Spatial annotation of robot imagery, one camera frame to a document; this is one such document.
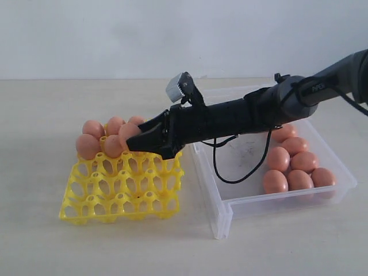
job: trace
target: egg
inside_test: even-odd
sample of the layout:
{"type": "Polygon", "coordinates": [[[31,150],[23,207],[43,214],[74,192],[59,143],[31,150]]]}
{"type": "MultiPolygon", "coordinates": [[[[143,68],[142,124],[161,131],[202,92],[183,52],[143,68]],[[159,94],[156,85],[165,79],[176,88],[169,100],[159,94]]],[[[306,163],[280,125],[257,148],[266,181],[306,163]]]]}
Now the egg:
{"type": "Polygon", "coordinates": [[[299,152],[290,162],[292,170],[302,170],[308,174],[318,168],[318,165],[319,161],[317,155],[309,151],[299,152]]]}
{"type": "Polygon", "coordinates": [[[97,153],[101,152],[99,141],[91,134],[80,135],[75,142],[75,149],[86,160],[92,160],[97,153]]]}
{"type": "Polygon", "coordinates": [[[105,135],[105,129],[104,126],[101,125],[98,121],[88,120],[83,125],[82,133],[90,134],[99,140],[102,136],[105,135]]]}
{"type": "Polygon", "coordinates": [[[289,167],[290,155],[282,147],[274,147],[267,154],[267,165],[272,170],[286,171],[289,167]]]}
{"type": "Polygon", "coordinates": [[[298,154],[299,152],[308,151],[309,143],[304,138],[292,137],[282,142],[281,147],[286,149],[288,153],[290,154],[290,156],[294,156],[295,154],[298,154]]]}
{"type": "Polygon", "coordinates": [[[142,131],[140,130],[140,128],[131,122],[127,122],[126,124],[122,125],[119,130],[119,141],[123,151],[129,150],[127,140],[130,137],[136,136],[141,133],[142,131]]]}
{"type": "Polygon", "coordinates": [[[125,124],[125,121],[117,116],[112,117],[106,126],[106,132],[108,135],[118,135],[119,134],[119,129],[122,125],[125,124]]]}
{"type": "Polygon", "coordinates": [[[263,188],[266,194],[288,191],[288,181],[284,174],[277,170],[270,170],[263,176],[263,188]]]}
{"type": "Polygon", "coordinates": [[[129,119],[128,122],[131,122],[132,124],[135,124],[135,125],[141,125],[144,123],[144,118],[140,116],[133,116],[129,119]]]}
{"type": "MultiPolygon", "coordinates": [[[[336,185],[336,177],[334,174],[326,168],[317,168],[313,171],[312,181],[315,187],[333,186],[336,185]]],[[[323,198],[332,198],[335,195],[335,191],[326,191],[320,193],[319,196],[323,198]]]]}
{"type": "Polygon", "coordinates": [[[297,137],[297,130],[292,124],[285,124],[282,128],[272,131],[271,138],[277,143],[282,143],[288,138],[297,137]]]}
{"type": "MultiPolygon", "coordinates": [[[[287,182],[290,191],[311,189],[314,187],[312,178],[302,170],[292,170],[287,175],[287,182]]],[[[299,195],[298,199],[301,201],[309,201],[313,198],[313,194],[299,195]]]]}
{"type": "Polygon", "coordinates": [[[112,134],[106,138],[103,144],[103,150],[108,157],[117,158],[122,153],[122,146],[119,141],[119,136],[112,134]]]}

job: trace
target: white wall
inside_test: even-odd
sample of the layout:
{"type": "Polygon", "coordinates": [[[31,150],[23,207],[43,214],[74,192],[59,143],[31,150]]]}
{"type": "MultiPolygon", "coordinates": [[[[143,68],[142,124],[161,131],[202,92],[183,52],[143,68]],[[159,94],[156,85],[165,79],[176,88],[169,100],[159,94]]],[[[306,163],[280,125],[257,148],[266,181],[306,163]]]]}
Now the white wall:
{"type": "Polygon", "coordinates": [[[367,30],[367,0],[0,0],[0,78],[308,75],[367,30]]]}

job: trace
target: yellow egg tray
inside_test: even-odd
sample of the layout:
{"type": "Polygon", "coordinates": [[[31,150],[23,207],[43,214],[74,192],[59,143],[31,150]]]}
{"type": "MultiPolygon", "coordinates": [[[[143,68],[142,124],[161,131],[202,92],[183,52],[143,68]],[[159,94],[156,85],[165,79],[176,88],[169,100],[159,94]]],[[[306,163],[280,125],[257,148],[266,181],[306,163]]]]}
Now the yellow egg tray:
{"type": "Polygon", "coordinates": [[[103,152],[72,167],[59,218],[76,225],[91,219],[113,223],[118,217],[142,220],[149,215],[168,219],[179,212],[181,188],[179,152],[174,159],[146,152],[123,152],[110,158],[103,152]]]}

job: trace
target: transparent plastic bin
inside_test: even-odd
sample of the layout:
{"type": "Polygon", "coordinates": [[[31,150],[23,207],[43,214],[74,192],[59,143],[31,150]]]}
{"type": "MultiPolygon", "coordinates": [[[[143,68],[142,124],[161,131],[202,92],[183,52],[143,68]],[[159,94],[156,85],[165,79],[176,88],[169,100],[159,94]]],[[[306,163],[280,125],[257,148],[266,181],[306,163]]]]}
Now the transparent plastic bin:
{"type": "MultiPolygon", "coordinates": [[[[211,105],[241,98],[245,94],[265,86],[269,85],[206,90],[203,92],[203,96],[206,104],[211,105]]],[[[310,151],[319,158],[319,166],[328,168],[335,174],[337,179],[335,186],[265,194],[262,178],[267,171],[266,164],[263,164],[257,172],[242,183],[227,184],[219,180],[214,173],[212,147],[203,143],[194,143],[190,146],[216,239],[228,237],[232,219],[336,204],[342,200],[349,189],[357,185],[357,180],[320,137],[308,119],[299,120],[292,124],[297,128],[299,136],[309,141],[310,151]],[[328,192],[334,193],[330,199],[323,197],[328,192]],[[313,194],[313,197],[310,200],[305,200],[305,195],[310,194],[313,194]]],[[[226,146],[218,148],[216,152],[217,167],[221,176],[229,180],[245,176],[259,162],[265,148],[266,136],[266,133],[240,135],[226,146]]]]}

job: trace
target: egg tray cup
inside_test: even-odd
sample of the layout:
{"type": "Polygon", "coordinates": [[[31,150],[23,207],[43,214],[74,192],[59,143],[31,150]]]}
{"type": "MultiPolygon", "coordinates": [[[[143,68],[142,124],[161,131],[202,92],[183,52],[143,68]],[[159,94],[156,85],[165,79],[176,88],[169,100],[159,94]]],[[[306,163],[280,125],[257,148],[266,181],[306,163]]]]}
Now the egg tray cup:
{"type": "Polygon", "coordinates": [[[84,160],[77,155],[59,218],[75,225],[91,219],[113,223],[118,217],[170,218],[180,210],[181,156],[179,152],[175,158],[163,160],[157,154],[125,151],[119,158],[110,158],[99,152],[94,159],[84,160]]]}

